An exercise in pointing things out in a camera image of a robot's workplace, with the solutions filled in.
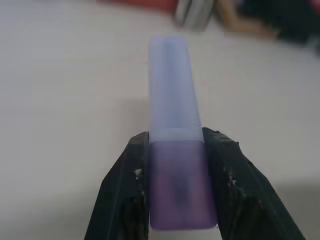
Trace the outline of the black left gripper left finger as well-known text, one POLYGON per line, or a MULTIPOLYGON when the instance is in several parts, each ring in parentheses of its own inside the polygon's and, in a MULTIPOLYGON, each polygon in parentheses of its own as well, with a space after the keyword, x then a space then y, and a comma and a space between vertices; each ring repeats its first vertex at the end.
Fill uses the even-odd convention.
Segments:
POLYGON ((86 240, 149 238, 149 133, 133 136, 103 179, 86 240))

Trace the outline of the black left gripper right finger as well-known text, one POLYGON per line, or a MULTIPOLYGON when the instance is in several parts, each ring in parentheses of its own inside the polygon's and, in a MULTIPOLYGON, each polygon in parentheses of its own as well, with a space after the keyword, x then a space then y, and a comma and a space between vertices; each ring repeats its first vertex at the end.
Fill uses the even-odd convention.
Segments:
POLYGON ((202 129, 217 224, 224 240, 303 240, 269 180, 237 141, 202 129))

